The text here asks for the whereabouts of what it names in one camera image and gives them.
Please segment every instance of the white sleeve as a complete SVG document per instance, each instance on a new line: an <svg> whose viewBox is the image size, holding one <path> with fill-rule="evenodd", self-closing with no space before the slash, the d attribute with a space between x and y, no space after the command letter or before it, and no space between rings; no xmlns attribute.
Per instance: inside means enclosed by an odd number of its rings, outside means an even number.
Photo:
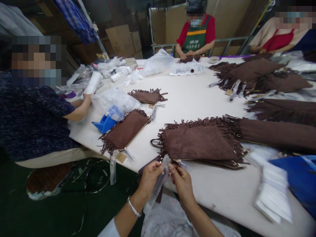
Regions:
<svg viewBox="0 0 316 237"><path fill-rule="evenodd" d="M107 224L107 226L101 231L101 233L98 235L98 237L120 237L118 230L116 229L115 223L114 223L114 217L112 220Z"/></svg>

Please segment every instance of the cardboard box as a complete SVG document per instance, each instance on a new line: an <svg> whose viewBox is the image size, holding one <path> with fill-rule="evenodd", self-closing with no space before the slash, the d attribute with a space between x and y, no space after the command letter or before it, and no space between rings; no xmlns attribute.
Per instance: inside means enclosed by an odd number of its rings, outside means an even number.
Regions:
<svg viewBox="0 0 316 237"><path fill-rule="evenodd" d="M135 53L128 25L117 26L105 30L116 56L126 57Z"/></svg>
<svg viewBox="0 0 316 237"><path fill-rule="evenodd" d="M139 38L138 31L131 32L131 37L132 37L135 53L137 53L138 51L142 49L141 40Z"/></svg>
<svg viewBox="0 0 316 237"><path fill-rule="evenodd" d="M89 43L88 45L83 43L74 44L70 46L70 50L84 64L92 63L98 58L96 54L102 53L97 42Z"/></svg>
<svg viewBox="0 0 316 237"><path fill-rule="evenodd" d="M144 59L143 58L143 53L141 50L139 50L137 53L134 54L135 59Z"/></svg>

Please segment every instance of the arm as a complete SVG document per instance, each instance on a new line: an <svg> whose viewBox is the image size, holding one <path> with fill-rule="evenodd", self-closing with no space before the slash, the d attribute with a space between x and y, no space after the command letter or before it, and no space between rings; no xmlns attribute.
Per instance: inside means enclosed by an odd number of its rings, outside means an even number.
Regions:
<svg viewBox="0 0 316 237"><path fill-rule="evenodd" d="M78 108L81 104L82 104L83 100L79 99L79 100L75 100L73 102L71 102L71 105Z"/></svg>
<svg viewBox="0 0 316 237"><path fill-rule="evenodd" d="M177 43L177 45L175 46L175 50L176 52L180 55L180 59L186 59L187 56L185 55L185 53L182 51L181 46Z"/></svg>
<svg viewBox="0 0 316 237"><path fill-rule="evenodd" d="M154 161L145 167L139 187L130 198L132 206L138 213L141 213L146 202L150 199L157 177L163 172L163 170L164 168L158 161ZM119 213L114 217L114 223L119 236L128 236L136 221L137 216L134 214L129 203L127 202L119 211ZM99 237L106 237L108 234L109 233L102 231Z"/></svg>
<svg viewBox="0 0 316 237"><path fill-rule="evenodd" d="M180 203L200 237L224 237L206 213L197 204L192 188L191 176L178 165L171 169L171 179L175 184Z"/></svg>
<svg viewBox="0 0 316 237"><path fill-rule="evenodd" d="M288 51L288 50L292 49L294 46L295 46L294 44L289 44L289 45L287 45L287 46L285 46L283 48L270 51L269 53L275 54L277 52L285 52L285 51Z"/></svg>
<svg viewBox="0 0 316 237"><path fill-rule="evenodd" d="M71 121L78 121L83 119L87 115L91 104L91 95L83 94L83 96L85 99L83 100L82 104L70 114L63 116L65 119L69 119Z"/></svg>
<svg viewBox="0 0 316 237"><path fill-rule="evenodd" d="M193 54L189 54L190 51L187 53L187 55L197 55L197 54L203 54L205 52L207 52L208 50L210 50L211 48L213 48L215 44L215 40L213 40L212 42L204 45L202 48L198 49L197 51L193 51Z"/></svg>
<svg viewBox="0 0 316 237"><path fill-rule="evenodd" d="M249 51L253 54L258 54L261 51L261 47L260 46L253 46L251 45L249 48Z"/></svg>

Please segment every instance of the bag strap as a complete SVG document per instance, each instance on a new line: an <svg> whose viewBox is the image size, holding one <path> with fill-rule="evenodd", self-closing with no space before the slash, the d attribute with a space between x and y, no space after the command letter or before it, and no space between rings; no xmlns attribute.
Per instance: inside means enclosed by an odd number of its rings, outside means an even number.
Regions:
<svg viewBox="0 0 316 237"><path fill-rule="evenodd" d="M156 148L162 148L162 146L159 146L159 145L161 144L161 141L160 141L159 139L152 139L152 140L150 141L150 143L151 143L154 147L156 147Z"/></svg>

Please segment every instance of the white paper stack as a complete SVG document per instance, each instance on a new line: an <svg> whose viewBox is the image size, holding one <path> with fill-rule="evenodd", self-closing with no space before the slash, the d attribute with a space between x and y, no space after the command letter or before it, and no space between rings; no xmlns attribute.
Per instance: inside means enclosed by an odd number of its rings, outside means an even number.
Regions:
<svg viewBox="0 0 316 237"><path fill-rule="evenodd" d="M254 206L274 223L285 219L292 223L292 213L287 198L287 172L270 163L262 166L262 183Z"/></svg>

